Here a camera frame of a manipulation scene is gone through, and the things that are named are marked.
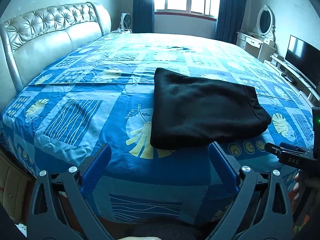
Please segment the right hand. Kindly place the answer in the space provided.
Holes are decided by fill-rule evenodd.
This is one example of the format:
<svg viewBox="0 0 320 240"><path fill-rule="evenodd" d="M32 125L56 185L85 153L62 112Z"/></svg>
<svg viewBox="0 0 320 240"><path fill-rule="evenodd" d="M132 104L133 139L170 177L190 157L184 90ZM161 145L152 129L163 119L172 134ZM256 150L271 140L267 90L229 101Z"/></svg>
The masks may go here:
<svg viewBox="0 0 320 240"><path fill-rule="evenodd" d="M299 198L299 174L295 176L295 185L292 190L293 192L293 201L295 202Z"/></svg>

